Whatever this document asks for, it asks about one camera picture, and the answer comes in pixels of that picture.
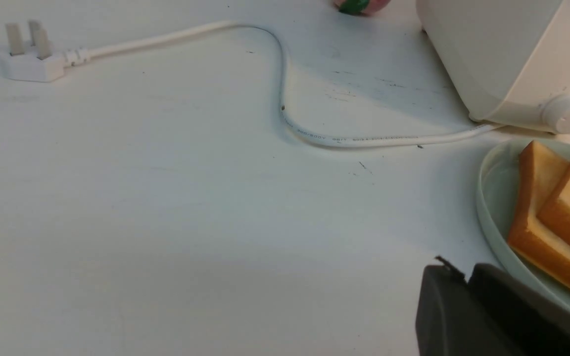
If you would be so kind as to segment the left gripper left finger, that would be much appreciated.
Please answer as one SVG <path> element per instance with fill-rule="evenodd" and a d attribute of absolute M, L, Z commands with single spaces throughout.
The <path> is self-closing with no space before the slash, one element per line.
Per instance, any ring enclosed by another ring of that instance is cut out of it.
<path fill-rule="evenodd" d="M 421 356 L 516 356 L 469 291 L 465 274 L 441 256 L 425 266 L 415 332 Z"/>

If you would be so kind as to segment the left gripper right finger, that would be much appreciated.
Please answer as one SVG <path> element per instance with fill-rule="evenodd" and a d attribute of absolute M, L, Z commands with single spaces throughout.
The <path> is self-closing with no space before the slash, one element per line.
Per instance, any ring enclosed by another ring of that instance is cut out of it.
<path fill-rule="evenodd" d="M 569 311 L 493 265 L 475 265 L 468 286 L 525 356 L 570 356 Z"/>

